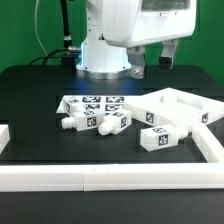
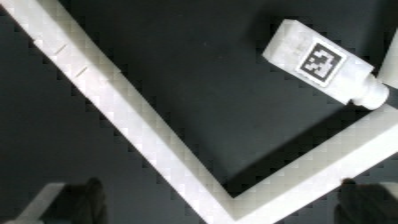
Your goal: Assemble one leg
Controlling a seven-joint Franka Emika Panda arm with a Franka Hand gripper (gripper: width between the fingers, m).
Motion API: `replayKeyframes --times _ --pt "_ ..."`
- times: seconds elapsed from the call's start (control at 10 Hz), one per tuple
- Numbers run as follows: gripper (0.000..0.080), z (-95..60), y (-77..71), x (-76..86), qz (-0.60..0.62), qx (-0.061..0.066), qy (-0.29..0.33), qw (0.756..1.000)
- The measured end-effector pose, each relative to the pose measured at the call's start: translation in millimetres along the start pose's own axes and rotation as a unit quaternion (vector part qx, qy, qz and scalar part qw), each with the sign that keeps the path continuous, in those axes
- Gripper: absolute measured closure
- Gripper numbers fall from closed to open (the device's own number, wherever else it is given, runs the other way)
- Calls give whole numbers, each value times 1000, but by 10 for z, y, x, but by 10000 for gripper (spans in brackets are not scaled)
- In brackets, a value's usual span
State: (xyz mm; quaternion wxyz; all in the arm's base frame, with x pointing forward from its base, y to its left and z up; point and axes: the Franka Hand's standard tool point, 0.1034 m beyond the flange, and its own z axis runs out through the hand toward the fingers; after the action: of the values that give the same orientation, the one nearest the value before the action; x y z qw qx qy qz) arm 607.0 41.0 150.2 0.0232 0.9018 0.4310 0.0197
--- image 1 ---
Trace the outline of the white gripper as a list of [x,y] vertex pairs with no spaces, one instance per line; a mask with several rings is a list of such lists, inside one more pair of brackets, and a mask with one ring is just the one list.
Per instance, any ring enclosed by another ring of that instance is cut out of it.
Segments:
[[103,0],[103,35],[108,45],[128,48],[131,77],[143,79],[142,45],[164,41],[159,68],[170,70],[178,39],[194,32],[196,6],[197,0]]

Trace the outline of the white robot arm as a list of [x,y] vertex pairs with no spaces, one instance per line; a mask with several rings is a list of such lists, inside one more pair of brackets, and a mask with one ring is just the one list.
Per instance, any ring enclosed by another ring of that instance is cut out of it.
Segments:
[[145,47],[162,43],[161,69],[173,67],[179,40],[193,34],[197,0],[86,0],[87,36],[78,73],[94,79],[147,73]]

